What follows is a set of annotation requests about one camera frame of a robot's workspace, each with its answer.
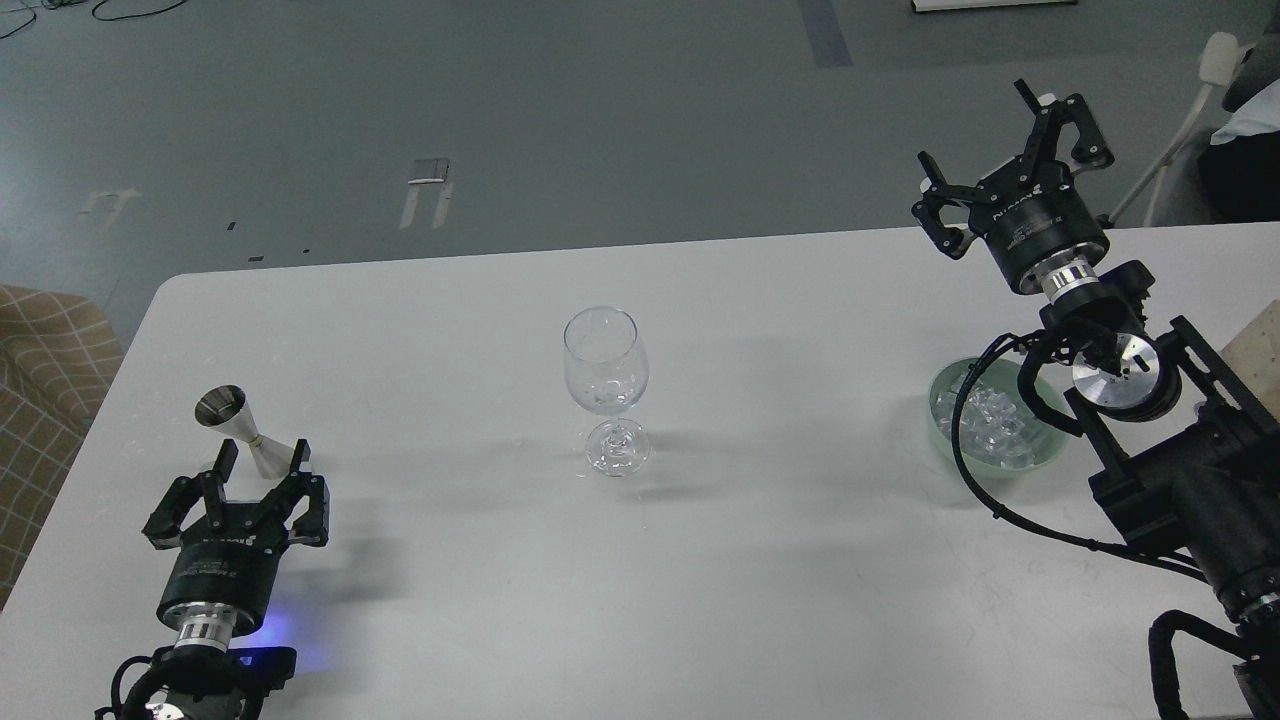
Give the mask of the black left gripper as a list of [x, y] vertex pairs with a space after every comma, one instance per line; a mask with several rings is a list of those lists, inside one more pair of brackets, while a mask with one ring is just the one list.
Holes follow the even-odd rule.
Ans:
[[[285, 477], [250, 510], [244, 527], [229, 528], [225, 483], [239, 451], [224, 439], [211, 468], [177, 477], [142, 534], [156, 550], [180, 546], [156, 610], [177, 633], [177, 647], [228, 650], [230, 641], [264, 625], [278, 568], [292, 546], [321, 548], [330, 539], [330, 492], [311, 465], [311, 448], [298, 439]], [[182, 533], [197, 502], [209, 525]]]

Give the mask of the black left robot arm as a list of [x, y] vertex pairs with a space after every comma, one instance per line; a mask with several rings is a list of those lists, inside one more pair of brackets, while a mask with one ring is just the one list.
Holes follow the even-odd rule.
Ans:
[[175, 478], [148, 515], [142, 532], [151, 546], [178, 550], [156, 609], [175, 641], [137, 659], [143, 673], [132, 687], [116, 673], [96, 717], [256, 719], [294, 676], [296, 650], [232, 642], [262, 628], [285, 551], [328, 543], [329, 489], [298, 439], [273, 489], [255, 502], [229, 501], [237, 456], [225, 439], [209, 469]]

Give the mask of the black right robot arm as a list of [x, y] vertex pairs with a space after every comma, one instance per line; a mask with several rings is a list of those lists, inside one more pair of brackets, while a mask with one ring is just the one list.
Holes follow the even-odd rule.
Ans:
[[[1155, 277], [1138, 260], [1098, 273], [1110, 220], [1094, 215], [1076, 173], [1114, 155], [1079, 94], [1015, 90], [1034, 117], [1025, 147], [975, 184], [945, 178], [928, 152], [913, 206], [931, 242], [960, 259], [978, 240], [1007, 287], [1042, 293], [1042, 327], [1002, 334], [968, 368], [950, 423], [950, 450], [968, 489], [997, 520], [1034, 536], [1203, 582], [1231, 630], [1169, 610], [1148, 632], [1155, 705], [1184, 719], [1174, 653], [1178, 633], [1236, 659], [1234, 675], [1256, 719], [1279, 715], [1277, 414], [1184, 316], [1155, 336], [1144, 310]], [[1012, 511], [970, 473], [960, 446], [963, 409], [1007, 351], [1023, 354], [1016, 391], [1030, 413], [1084, 437], [1101, 461], [1091, 493], [1123, 537], [1107, 543], [1050, 529]]]

